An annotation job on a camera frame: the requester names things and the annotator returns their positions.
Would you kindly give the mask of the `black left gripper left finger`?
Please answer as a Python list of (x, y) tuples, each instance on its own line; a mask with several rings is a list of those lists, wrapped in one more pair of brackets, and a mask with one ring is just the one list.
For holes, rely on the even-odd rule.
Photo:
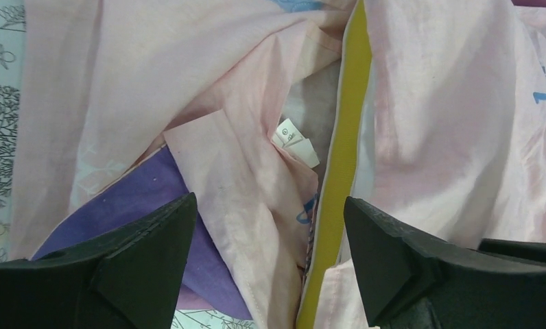
[(170, 328), (196, 218), (190, 193), (42, 258), (0, 263), (0, 328)]

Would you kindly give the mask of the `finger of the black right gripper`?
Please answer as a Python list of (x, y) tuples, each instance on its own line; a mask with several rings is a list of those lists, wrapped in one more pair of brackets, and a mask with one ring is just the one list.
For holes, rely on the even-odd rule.
[(546, 243), (484, 239), (477, 250), (546, 264)]

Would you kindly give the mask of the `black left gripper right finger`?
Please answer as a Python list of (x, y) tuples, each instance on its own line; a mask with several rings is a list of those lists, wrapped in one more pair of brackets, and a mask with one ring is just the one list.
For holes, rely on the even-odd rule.
[(344, 220), (369, 326), (546, 328), (546, 264), (459, 247), (348, 197)]

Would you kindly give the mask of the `white pillow with yellow edge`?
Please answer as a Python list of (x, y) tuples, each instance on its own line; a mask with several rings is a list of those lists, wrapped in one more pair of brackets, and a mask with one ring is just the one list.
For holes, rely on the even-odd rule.
[(322, 192), (311, 228), (310, 248), (296, 328), (313, 328), (325, 271), (339, 259), (344, 202), (357, 166), (357, 141), (372, 53), (365, 6), (358, 1), (344, 30), (337, 108)]

